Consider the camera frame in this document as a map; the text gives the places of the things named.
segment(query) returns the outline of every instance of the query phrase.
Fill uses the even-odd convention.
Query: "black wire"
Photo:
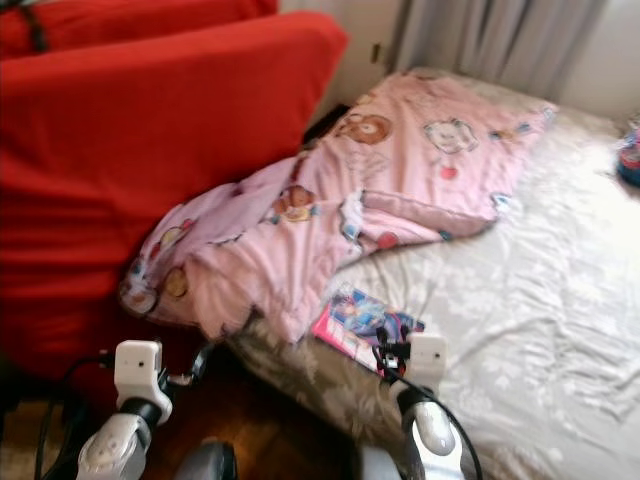
[[[58,402],[60,395],[62,393],[64,385],[67,383],[69,378],[73,375],[73,373],[81,367],[82,365],[87,365],[89,363],[101,363],[104,364],[108,361],[108,356],[100,355],[97,357],[85,357],[76,360],[73,365],[71,365],[65,374],[62,376],[60,381],[58,382],[56,388],[54,389],[51,397],[49,398],[49,404],[47,405],[47,411],[44,414],[44,418],[42,419],[42,423],[40,424],[40,434],[38,437],[38,449],[36,450],[36,465],[35,472],[33,474],[34,480],[42,480],[42,462],[44,459],[44,444],[47,440],[47,433],[49,432],[49,426],[51,425],[51,417],[53,416],[53,409]]]
[[[438,405],[442,410],[444,410],[444,412],[447,414],[447,417],[449,417],[449,420],[451,421],[451,423],[453,423],[460,431],[460,436],[462,437],[462,439],[464,440],[464,443],[467,445],[467,448],[469,449],[469,453],[471,454],[471,459],[473,460],[473,468],[476,471],[476,479],[482,480],[482,466],[480,465],[480,460],[478,459],[478,454],[476,453],[476,449],[473,447],[473,444],[471,443],[471,440],[469,439],[467,432],[465,432],[464,428],[462,428],[462,425],[460,424],[456,416],[453,414],[453,412],[451,412],[451,410],[449,410],[445,404],[443,404],[440,400],[438,400],[435,397],[435,395],[433,395],[432,392],[430,392],[425,388],[420,387],[419,385],[416,385],[415,383],[407,380],[400,374],[396,373],[395,370],[387,367],[382,361],[382,358],[380,358],[380,354],[378,353],[378,350],[375,346],[371,347],[371,349],[373,350],[373,356],[376,358],[378,365],[381,365],[386,373],[391,375],[394,379],[404,383],[406,386],[413,388],[417,392],[421,393],[422,395],[427,397],[430,401]]]

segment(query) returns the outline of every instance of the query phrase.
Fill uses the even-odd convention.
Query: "pink comforter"
[[[170,211],[122,282],[134,314],[210,338],[259,310],[298,340],[335,271],[498,218],[553,107],[510,112],[448,78],[394,75],[309,152]]]

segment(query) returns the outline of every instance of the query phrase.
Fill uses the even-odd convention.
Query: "red sofa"
[[[0,349],[56,379],[125,338],[160,337],[173,370],[197,332],[118,307],[118,280],[171,206],[294,154],[345,47],[321,14],[274,0],[36,5],[51,51],[0,17]],[[111,373],[75,387],[113,407]]]

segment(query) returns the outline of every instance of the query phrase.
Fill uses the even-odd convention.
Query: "white bedsheet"
[[[501,104],[539,101],[464,82]],[[498,225],[366,258],[327,290],[348,281],[448,340],[441,399],[488,478],[640,478],[640,193],[613,175],[617,135],[561,109]],[[283,343],[260,320],[232,345],[259,376],[400,457],[376,375],[313,338]]]

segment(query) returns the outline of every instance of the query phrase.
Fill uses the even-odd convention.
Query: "book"
[[[344,284],[331,297],[311,332],[369,370],[378,372],[371,351],[372,346],[378,345],[376,329],[383,327],[389,342],[401,342],[403,325],[410,332],[424,331],[424,323]]]

